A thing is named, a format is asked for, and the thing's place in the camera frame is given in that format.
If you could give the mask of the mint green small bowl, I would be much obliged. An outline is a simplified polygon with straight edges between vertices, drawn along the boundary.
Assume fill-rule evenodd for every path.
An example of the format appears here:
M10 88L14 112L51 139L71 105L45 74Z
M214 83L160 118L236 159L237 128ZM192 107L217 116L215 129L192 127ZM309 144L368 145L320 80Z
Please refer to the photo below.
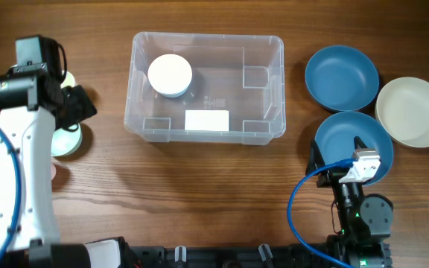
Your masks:
M51 155L68 156L79 148L82 140L83 134L79 124L72 125L67 130L58 129L52 137Z

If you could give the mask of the pink small bowl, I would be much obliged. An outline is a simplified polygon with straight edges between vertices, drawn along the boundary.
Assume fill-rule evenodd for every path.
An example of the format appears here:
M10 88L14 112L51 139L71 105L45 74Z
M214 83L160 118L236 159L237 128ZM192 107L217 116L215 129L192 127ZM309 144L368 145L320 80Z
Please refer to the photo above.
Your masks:
M193 71L184 57L163 54L150 64L147 77L153 89L165 85L190 86Z

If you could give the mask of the light blue small bowl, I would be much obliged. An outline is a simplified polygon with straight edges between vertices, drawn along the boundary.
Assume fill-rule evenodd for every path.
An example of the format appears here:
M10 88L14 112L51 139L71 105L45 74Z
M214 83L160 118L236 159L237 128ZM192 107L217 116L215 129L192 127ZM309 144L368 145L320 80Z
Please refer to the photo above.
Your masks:
M165 85L157 86L154 90L167 98L178 98L188 90L188 86Z

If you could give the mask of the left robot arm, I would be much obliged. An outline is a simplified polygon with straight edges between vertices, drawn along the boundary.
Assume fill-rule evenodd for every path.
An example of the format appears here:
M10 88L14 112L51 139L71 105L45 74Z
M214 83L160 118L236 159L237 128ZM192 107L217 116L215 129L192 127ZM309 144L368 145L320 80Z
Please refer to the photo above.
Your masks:
M81 86L61 84L66 56L54 39L17 39L16 66L0 76L0 267L122 267L123 242L62 244L51 188L55 130L96 114Z

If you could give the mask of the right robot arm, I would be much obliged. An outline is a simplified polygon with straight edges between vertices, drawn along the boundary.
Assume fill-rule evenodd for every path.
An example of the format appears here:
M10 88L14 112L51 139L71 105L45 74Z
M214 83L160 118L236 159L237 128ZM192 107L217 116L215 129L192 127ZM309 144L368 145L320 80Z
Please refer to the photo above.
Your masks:
M311 141L306 173L315 172L318 188L331 188L341 230L328 237L327 254L353 267L387 268L393 265L390 246L393 203L380 194L363 192L379 171L378 152L360 137L353 138L351 164L329 167L315 140Z

